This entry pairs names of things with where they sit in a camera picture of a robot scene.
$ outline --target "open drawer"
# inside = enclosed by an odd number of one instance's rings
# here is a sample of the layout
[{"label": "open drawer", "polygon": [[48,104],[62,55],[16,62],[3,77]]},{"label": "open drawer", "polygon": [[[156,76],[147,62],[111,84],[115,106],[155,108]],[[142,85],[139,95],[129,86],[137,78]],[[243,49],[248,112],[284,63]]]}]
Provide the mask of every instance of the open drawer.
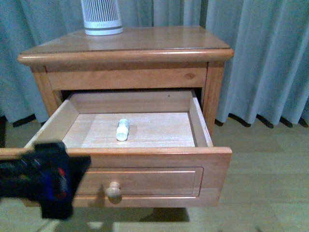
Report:
[{"label": "open drawer", "polygon": [[[124,142],[115,137],[122,118]],[[75,207],[216,206],[232,154],[213,147],[188,90],[72,94],[26,148],[53,140],[70,156],[91,156]]]}]

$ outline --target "curtain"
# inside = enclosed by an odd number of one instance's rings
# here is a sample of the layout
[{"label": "curtain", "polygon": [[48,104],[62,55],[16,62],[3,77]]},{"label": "curtain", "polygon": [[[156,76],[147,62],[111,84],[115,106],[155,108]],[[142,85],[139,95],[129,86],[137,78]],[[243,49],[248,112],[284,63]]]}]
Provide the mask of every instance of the curtain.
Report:
[{"label": "curtain", "polygon": [[209,0],[206,28],[231,45],[217,119],[309,119],[309,1]]},{"label": "curtain", "polygon": [[[119,0],[124,27],[199,25],[203,2]],[[48,119],[30,69],[16,58],[24,50],[83,27],[80,0],[1,1],[0,116],[9,122],[31,114],[39,122]]]}]

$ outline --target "wooden knob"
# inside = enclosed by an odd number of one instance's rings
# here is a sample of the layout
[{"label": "wooden knob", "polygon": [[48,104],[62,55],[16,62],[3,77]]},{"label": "wooden knob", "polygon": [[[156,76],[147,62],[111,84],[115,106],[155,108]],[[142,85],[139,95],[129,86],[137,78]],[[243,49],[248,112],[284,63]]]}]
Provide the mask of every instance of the wooden knob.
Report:
[{"label": "wooden knob", "polygon": [[106,189],[106,195],[110,198],[121,197],[120,184],[118,182],[111,182],[110,186]]}]

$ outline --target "small white bottle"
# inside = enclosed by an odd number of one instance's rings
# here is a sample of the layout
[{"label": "small white bottle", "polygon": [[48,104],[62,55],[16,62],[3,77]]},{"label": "small white bottle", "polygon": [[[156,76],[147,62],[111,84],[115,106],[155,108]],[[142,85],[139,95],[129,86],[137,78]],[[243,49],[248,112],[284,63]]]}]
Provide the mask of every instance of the small white bottle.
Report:
[{"label": "small white bottle", "polygon": [[127,135],[129,134],[130,122],[126,119],[121,119],[118,123],[118,128],[116,132],[116,139],[118,141],[127,140]]}]

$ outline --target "white cylindrical device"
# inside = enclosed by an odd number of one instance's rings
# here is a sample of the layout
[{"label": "white cylindrical device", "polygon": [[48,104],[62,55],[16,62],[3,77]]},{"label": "white cylindrical device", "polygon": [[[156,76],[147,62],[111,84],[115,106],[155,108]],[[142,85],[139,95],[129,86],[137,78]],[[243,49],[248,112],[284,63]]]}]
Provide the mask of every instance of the white cylindrical device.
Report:
[{"label": "white cylindrical device", "polygon": [[87,35],[113,35],[124,31],[118,0],[81,1]]},{"label": "white cylindrical device", "polygon": [[118,123],[118,128],[116,131],[116,139],[118,141],[127,140],[127,136],[129,134],[130,122],[126,119],[121,119]]}]

